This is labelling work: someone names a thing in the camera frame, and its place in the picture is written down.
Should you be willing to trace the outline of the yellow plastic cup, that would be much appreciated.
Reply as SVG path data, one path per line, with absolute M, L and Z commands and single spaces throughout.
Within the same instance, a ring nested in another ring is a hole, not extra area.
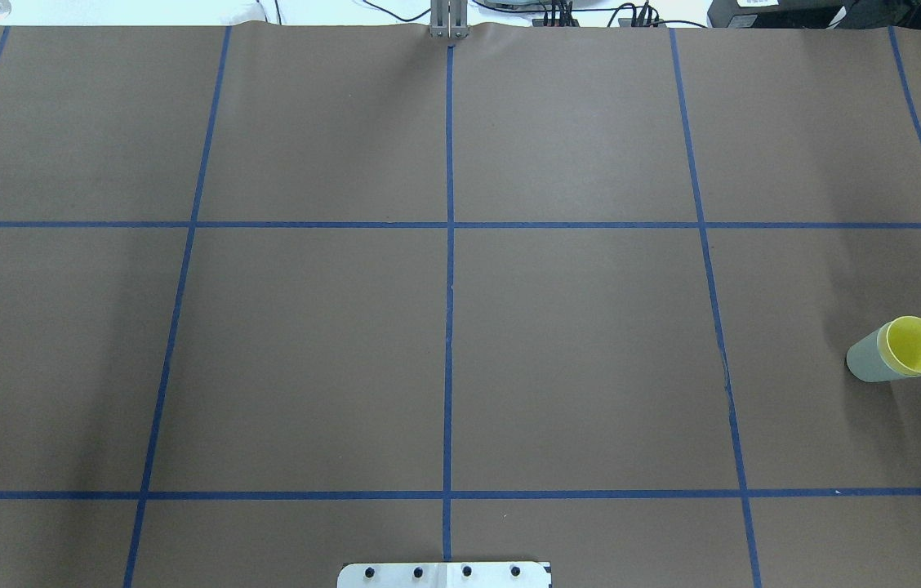
M 883 365 L 900 376 L 921 376 L 921 318 L 901 316 L 879 330 L 879 357 Z

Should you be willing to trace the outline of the green plastic cup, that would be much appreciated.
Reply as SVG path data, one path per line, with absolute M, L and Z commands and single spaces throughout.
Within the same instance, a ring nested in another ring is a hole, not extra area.
M 885 323 L 849 347 L 845 364 L 857 380 L 881 383 L 908 379 L 909 376 L 897 367 L 888 345 L 890 327 L 890 323 Z

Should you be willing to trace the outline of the black box with label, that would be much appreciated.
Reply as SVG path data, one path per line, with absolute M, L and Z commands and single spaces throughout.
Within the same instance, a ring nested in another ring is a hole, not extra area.
M 826 29 L 844 1 L 711 1 L 712 29 Z

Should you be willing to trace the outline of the brown paper table cover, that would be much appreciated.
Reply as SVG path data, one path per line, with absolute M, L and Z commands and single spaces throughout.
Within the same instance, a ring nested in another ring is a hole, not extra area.
M 921 31 L 0 29 L 0 587 L 921 587 Z

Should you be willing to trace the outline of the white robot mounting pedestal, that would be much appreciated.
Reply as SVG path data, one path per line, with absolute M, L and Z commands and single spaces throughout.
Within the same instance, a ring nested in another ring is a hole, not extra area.
M 337 587 L 553 587 L 550 565 L 535 561 L 356 563 Z

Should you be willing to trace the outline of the silver aluminium frame post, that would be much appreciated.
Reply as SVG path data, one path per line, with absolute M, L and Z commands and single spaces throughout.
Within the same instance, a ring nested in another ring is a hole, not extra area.
M 432 38 L 467 38 L 470 33 L 468 1 L 432 0 L 429 4 L 429 34 Z

